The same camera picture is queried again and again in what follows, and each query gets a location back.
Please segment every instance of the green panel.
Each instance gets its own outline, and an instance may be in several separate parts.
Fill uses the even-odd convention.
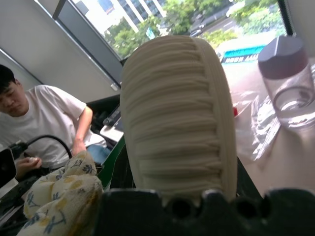
[[[125,139],[122,137],[114,146],[108,158],[104,162],[104,169],[98,174],[98,178],[102,182],[103,188],[107,188],[112,179],[115,162],[123,147],[125,146]]]

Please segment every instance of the clear water bottle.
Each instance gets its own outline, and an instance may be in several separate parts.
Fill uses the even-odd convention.
[[[313,126],[315,90],[303,42],[275,38],[260,52],[258,66],[282,126],[293,131]]]

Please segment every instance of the black hair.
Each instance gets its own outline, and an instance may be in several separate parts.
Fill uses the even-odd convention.
[[[15,83],[15,78],[12,70],[0,64],[0,94],[2,94],[10,85]]]

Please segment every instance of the plastic bag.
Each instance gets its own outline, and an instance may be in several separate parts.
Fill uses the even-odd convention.
[[[235,117],[236,145],[239,157],[258,160],[272,146],[280,123],[269,96],[259,97],[259,92],[235,92],[231,94]]]

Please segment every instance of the white 3d-printed object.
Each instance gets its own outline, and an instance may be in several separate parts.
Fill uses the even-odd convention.
[[[165,36],[123,69],[121,113],[137,188],[200,203],[203,191],[236,195],[234,115],[227,80],[204,40]]]

